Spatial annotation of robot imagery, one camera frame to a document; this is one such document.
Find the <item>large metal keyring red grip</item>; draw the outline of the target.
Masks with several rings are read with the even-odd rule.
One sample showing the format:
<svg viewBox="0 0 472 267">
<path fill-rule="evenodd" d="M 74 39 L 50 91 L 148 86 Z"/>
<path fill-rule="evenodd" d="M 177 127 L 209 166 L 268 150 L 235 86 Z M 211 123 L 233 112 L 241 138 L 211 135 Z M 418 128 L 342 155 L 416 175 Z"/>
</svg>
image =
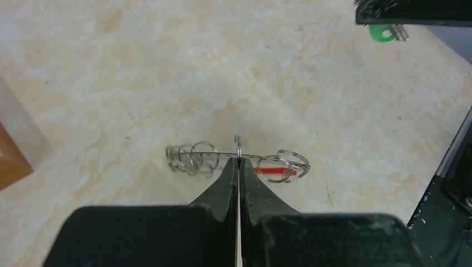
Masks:
<svg viewBox="0 0 472 267">
<path fill-rule="evenodd" d="M 228 153 L 220 152 L 208 141 L 169 145 L 165 148 L 165 158 L 171 171 L 183 172 L 189 176 L 212 175 L 222 160 L 248 159 L 253 164 L 256 175 L 273 184 L 295 182 L 311 170 L 308 159 L 295 151 L 280 149 L 273 155 L 244 154 L 239 136 L 235 136 L 234 143 L 236 152 Z"/>
</svg>

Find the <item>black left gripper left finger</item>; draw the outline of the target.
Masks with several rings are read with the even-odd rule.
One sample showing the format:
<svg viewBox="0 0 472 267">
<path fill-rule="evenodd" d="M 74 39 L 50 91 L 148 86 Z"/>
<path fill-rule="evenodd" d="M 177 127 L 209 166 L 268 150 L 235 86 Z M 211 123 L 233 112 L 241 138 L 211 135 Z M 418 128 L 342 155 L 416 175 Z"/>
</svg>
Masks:
<svg viewBox="0 0 472 267">
<path fill-rule="evenodd" d="M 187 205 L 84 206 L 44 266 L 236 266 L 238 161 Z"/>
</svg>

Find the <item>green key tag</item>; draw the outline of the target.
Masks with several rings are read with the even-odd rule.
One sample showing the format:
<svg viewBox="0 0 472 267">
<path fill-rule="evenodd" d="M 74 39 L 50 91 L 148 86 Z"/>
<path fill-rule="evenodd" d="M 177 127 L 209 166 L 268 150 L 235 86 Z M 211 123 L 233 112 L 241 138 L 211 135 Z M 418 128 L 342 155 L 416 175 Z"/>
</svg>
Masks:
<svg viewBox="0 0 472 267">
<path fill-rule="evenodd" d="M 389 25 L 369 24 L 368 30 L 371 38 L 376 42 L 391 42 L 396 40 L 396 35 L 392 32 Z"/>
</svg>

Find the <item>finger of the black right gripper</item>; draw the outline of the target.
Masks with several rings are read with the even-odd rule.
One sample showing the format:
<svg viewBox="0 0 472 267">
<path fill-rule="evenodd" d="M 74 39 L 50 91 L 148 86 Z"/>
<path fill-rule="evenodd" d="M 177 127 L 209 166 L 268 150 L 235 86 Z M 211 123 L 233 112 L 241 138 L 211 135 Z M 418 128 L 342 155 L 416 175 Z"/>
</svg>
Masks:
<svg viewBox="0 0 472 267">
<path fill-rule="evenodd" d="M 357 24 L 471 26 L 471 0 L 370 0 L 356 8 Z"/>
</svg>

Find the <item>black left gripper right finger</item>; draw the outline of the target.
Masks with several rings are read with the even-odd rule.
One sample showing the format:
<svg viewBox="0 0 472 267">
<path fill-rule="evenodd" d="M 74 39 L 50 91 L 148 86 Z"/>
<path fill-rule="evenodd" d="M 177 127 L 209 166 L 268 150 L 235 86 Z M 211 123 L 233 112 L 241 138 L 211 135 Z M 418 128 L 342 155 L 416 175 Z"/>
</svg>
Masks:
<svg viewBox="0 0 472 267">
<path fill-rule="evenodd" d="M 403 222 L 389 214 L 301 213 L 239 167 L 244 266 L 423 266 Z"/>
</svg>

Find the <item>wooden compartment tray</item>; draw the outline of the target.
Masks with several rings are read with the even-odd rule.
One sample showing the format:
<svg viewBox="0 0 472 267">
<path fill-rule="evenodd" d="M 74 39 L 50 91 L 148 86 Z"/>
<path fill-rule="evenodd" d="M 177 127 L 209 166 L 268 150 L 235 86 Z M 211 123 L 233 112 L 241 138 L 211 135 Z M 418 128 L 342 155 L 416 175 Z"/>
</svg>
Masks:
<svg viewBox="0 0 472 267">
<path fill-rule="evenodd" d="M 1 190 L 32 172 L 33 168 L 1 125 Z"/>
</svg>

